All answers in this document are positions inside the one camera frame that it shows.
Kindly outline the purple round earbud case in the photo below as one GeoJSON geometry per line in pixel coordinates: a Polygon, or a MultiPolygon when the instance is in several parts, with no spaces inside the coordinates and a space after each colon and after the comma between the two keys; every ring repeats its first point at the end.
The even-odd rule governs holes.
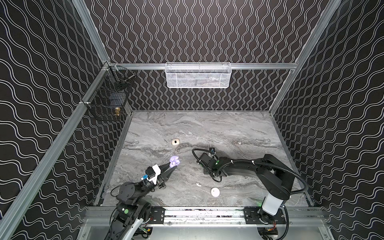
{"type": "Polygon", "coordinates": [[[170,164],[169,164],[170,168],[174,168],[181,163],[179,156],[172,156],[170,158],[169,162],[170,162],[170,164]]]}

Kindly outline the cream earbud charging case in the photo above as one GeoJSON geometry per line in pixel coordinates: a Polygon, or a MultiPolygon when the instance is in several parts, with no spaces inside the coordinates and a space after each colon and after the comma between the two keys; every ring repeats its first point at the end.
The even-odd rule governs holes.
{"type": "Polygon", "coordinates": [[[172,140],[172,145],[173,146],[177,146],[177,145],[179,145],[180,144],[180,140],[179,139],[173,139],[172,140]]]}

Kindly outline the white round earbud case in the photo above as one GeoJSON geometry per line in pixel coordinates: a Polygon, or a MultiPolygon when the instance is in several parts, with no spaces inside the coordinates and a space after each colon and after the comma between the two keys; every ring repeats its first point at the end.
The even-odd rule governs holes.
{"type": "Polygon", "coordinates": [[[214,197],[214,198],[217,198],[220,196],[220,190],[218,188],[212,188],[211,189],[211,195],[214,197]]]}

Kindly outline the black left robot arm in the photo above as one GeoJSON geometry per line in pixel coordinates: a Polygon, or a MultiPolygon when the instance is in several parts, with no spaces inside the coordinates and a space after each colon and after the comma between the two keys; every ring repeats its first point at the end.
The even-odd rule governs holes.
{"type": "Polygon", "coordinates": [[[152,220],[152,206],[143,197],[156,188],[165,188],[179,164],[176,158],[168,164],[148,167],[139,182],[126,182],[118,187],[118,203],[110,216],[106,240],[131,240],[143,224],[152,220]]]}

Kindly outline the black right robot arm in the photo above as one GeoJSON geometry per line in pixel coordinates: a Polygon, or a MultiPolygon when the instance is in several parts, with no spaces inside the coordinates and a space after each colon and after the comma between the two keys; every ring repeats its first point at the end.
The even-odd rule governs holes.
{"type": "Polygon", "coordinates": [[[268,191],[259,213],[262,217],[274,217],[292,195],[302,194],[309,188],[300,174],[271,154],[254,160],[218,157],[214,148],[194,148],[192,154],[203,167],[204,174],[217,183],[229,176],[258,178],[268,191]]]}

